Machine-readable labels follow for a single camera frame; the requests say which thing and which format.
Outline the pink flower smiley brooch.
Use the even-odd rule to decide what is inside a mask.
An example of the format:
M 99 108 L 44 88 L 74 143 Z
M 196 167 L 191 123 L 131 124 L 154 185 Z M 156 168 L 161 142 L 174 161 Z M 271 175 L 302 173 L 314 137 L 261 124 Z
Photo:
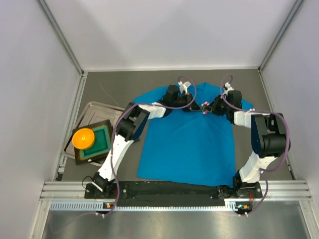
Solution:
M 209 102 L 204 102 L 201 104 L 202 113 L 204 115 L 206 115 L 208 113 L 207 106 L 209 106 L 209 105 L 210 105 Z

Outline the blue t-shirt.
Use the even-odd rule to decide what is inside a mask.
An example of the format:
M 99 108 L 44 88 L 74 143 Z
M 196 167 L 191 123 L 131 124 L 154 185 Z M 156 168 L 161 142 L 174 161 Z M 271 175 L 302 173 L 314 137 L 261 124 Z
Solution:
M 149 120 L 137 177 L 233 187 L 235 139 L 225 116 L 173 110 Z

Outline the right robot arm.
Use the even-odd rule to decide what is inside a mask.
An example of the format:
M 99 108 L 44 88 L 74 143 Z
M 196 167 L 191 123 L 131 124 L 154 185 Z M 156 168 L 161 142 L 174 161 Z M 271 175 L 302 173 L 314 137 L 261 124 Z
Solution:
M 233 177 L 233 183 L 238 197 L 254 193 L 267 167 L 290 149 L 283 115 L 243 109 L 242 94 L 238 90 L 227 90 L 217 95 L 213 102 L 203 103 L 202 111 L 225 116 L 230 123 L 251 130 L 252 153 L 246 164 Z

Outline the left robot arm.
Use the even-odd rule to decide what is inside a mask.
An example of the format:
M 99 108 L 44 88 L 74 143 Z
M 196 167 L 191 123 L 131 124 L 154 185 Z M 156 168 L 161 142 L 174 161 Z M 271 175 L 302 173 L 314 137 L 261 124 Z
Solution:
M 117 168 L 121 164 L 129 147 L 141 136 L 146 123 L 151 119 L 167 117 L 173 110 L 192 111 L 197 96 L 196 85 L 189 81 L 170 85 L 166 93 L 156 102 L 131 102 L 118 118 L 112 135 L 110 151 L 99 170 L 91 179 L 92 185 L 106 197 L 113 191 L 117 180 Z

